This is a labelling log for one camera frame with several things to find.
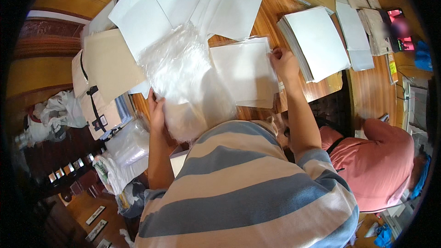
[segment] plastic bag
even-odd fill
[[[208,48],[190,22],[147,47],[138,65],[158,97],[170,135],[181,142],[234,118],[235,103],[211,64]]]
[[[149,155],[149,140],[150,134],[141,120],[136,119],[105,144],[115,163],[125,167]]]
[[[99,161],[102,163],[104,171],[107,171],[107,179],[103,180],[100,173],[98,173],[98,176],[102,180],[103,184],[109,184],[112,187],[113,193],[110,191],[109,192],[114,195],[121,194],[127,184],[129,184],[130,181],[132,181],[135,177],[142,174],[149,166],[149,158],[143,157],[139,161],[136,161],[129,166],[120,167],[115,163],[115,161],[113,161],[112,156],[109,155],[109,152],[104,152],[102,155],[97,155],[93,159],[92,165],[95,165]]]

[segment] plastic wrap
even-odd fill
[[[185,142],[234,118],[235,103],[211,64],[208,48],[189,22],[147,47],[138,65],[155,94],[165,97],[170,135]]]
[[[125,167],[149,155],[149,140],[150,134],[144,129],[142,121],[136,119],[105,144],[115,163]]]

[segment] blue and beige striped shirt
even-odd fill
[[[168,190],[146,190],[136,247],[342,247],[356,200],[328,154],[290,163],[263,123],[203,134]]]

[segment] black strap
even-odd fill
[[[331,152],[333,151],[333,149],[338,146],[338,144],[343,141],[345,138],[341,137],[340,139],[338,139],[337,141],[335,141],[327,150],[326,152],[328,153],[328,155],[331,155]]]
[[[95,85],[95,86],[92,86],[92,87],[89,89],[89,91],[87,91],[87,95],[90,96],[90,100],[92,101],[93,113],[95,114],[96,121],[98,122],[98,124],[99,124],[99,126],[100,126],[100,129],[101,129],[103,132],[106,132],[106,129],[104,128],[104,125],[103,125],[103,123],[101,122],[100,115],[98,115],[98,111],[96,110],[95,102],[93,101],[93,97],[92,97],[92,95],[93,95],[95,92],[97,92],[97,91],[98,91],[98,86],[96,86],[96,85]]]
[[[86,79],[86,80],[89,80],[89,79],[87,78],[87,74],[86,74],[85,71],[84,71],[84,66],[82,65],[82,51],[81,51],[81,55],[80,55],[80,66],[81,66],[81,70],[83,71],[83,74],[84,74],[85,79]]]

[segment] cloth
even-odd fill
[[[377,228],[378,237],[373,241],[373,243],[379,247],[392,247],[392,230],[385,223],[383,226]]]
[[[204,133],[170,188],[145,197],[137,247],[342,247],[359,216],[326,152],[290,163],[249,121]]]
[[[411,200],[414,200],[417,196],[419,196],[422,187],[424,186],[424,183],[426,182],[427,179],[427,173],[429,172],[429,167],[430,167],[430,160],[432,159],[427,153],[426,153],[426,163],[424,164],[424,167],[422,169],[421,172],[421,176],[418,180],[418,183],[416,184],[415,188],[412,191]]]
[[[368,140],[345,138],[329,157],[335,169],[344,168],[338,174],[349,184],[360,211],[375,211],[395,205],[407,187],[414,143],[406,131],[378,119],[367,119],[363,129]],[[343,137],[328,126],[320,128],[320,136],[324,150]]]

